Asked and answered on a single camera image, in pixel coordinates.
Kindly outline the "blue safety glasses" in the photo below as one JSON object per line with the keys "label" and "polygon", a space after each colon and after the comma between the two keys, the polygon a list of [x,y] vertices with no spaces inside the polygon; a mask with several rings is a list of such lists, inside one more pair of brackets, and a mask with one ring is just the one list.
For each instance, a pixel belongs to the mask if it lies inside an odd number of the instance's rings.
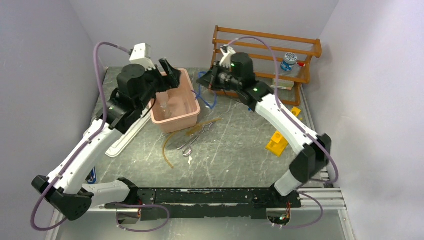
{"label": "blue safety glasses", "polygon": [[203,102],[206,108],[214,110],[218,103],[217,93],[213,91],[211,94],[207,95],[204,88],[200,84],[196,83],[195,79],[193,80],[193,87],[194,89],[192,92],[194,93],[195,99]]}

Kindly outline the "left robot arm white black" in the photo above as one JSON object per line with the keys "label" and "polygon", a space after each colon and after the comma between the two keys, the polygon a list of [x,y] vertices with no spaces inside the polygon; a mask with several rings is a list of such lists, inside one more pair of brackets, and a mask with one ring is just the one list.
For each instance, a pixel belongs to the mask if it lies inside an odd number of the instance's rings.
{"label": "left robot arm white black", "polygon": [[121,203],[134,207],[138,187],[121,177],[109,183],[89,185],[86,178],[105,152],[138,121],[150,101],[180,86],[181,71],[162,58],[157,68],[129,64],[117,75],[117,86],[99,110],[87,135],[71,154],[47,176],[38,175],[32,186],[69,221],[81,218],[91,207]]}

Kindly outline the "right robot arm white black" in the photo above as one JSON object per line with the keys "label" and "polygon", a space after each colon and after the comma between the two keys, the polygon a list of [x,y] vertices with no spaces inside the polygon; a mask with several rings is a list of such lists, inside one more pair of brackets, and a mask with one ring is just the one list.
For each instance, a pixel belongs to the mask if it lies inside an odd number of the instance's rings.
{"label": "right robot arm white black", "polygon": [[215,61],[197,84],[212,91],[236,92],[239,101],[267,120],[287,140],[295,158],[283,176],[271,185],[270,202],[282,207],[289,194],[309,182],[329,164],[331,138],[318,135],[288,110],[263,81],[256,79],[254,64],[246,53],[231,53]]}

